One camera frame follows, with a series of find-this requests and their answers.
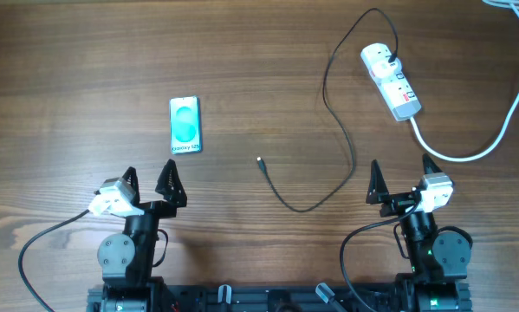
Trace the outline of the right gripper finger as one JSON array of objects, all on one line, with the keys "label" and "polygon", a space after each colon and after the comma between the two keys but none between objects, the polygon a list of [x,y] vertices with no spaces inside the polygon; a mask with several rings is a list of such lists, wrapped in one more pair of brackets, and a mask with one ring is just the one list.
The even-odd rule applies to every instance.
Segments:
[{"label": "right gripper finger", "polygon": [[442,173],[443,171],[436,165],[428,153],[422,156],[423,169],[425,174]]},{"label": "right gripper finger", "polygon": [[386,203],[390,200],[390,192],[387,189],[378,160],[371,162],[371,178],[367,189],[366,203],[370,205]]}]

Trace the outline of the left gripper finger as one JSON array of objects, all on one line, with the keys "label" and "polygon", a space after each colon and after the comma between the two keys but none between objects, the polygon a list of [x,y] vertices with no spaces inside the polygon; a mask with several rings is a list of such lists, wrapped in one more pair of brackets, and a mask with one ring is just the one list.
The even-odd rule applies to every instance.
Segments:
[{"label": "left gripper finger", "polygon": [[132,205],[138,205],[140,202],[140,194],[139,194],[139,180],[137,176],[136,169],[132,166],[129,166],[127,170],[122,175],[122,178],[131,186],[134,190],[134,196],[131,200]]},{"label": "left gripper finger", "polygon": [[169,159],[157,180],[155,192],[162,195],[164,201],[175,207],[186,207],[187,195],[178,175],[176,162]]}]

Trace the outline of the Galaxy S25 smartphone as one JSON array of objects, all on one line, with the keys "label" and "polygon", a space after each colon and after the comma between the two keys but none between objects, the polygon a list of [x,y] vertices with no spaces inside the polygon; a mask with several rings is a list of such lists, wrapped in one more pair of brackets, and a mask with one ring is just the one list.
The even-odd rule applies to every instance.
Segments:
[{"label": "Galaxy S25 smartphone", "polygon": [[197,96],[169,100],[172,154],[202,151],[200,106]]}]

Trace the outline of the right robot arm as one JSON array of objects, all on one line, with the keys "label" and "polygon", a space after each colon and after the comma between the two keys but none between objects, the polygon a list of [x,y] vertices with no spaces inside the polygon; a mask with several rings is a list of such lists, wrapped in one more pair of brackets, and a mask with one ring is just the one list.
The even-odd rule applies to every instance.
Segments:
[{"label": "right robot arm", "polygon": [[467,277],[473,240],[456,227],[439,227],[433,212],[448,205],[454,182],[428,156],[422,158],[424,175],[409,192],[392,194],[377,160],[371,163],[366,202],[380,204],[380,216],[399,219],[410,274],[398,274],[389,303],[391,311],[472,311]]}]

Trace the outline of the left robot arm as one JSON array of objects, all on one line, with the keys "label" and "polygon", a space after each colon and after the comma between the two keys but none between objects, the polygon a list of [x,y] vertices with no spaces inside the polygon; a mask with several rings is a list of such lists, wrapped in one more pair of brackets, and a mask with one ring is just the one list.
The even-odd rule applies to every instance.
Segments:
[{"label": "left robot arm", "polygon": [[155,192],[161,200],[142,203],[136,170],[129,167],[118,177],[107,179],[96,191],[89,210],[99,216],[108,212],[125,220],[120,234],[106,237],[97,251],[103,286],[88,292],[88,311],[178,311],[178,301],[164,279],[153,277],[155,246],[163,218],[174,218],[185,207],[187,196],[176,163],[170,159],[159,175]]}]

